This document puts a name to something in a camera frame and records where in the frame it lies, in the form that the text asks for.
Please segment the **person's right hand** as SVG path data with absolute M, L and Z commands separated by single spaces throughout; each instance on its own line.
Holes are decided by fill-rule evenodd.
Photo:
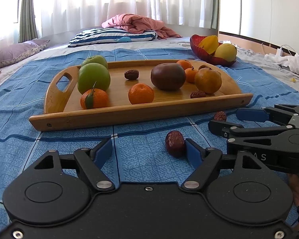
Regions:
M 288 184 L 293 193 L 294 204 L 299 206 L 299 176 L 296 174 L 288 174 Z

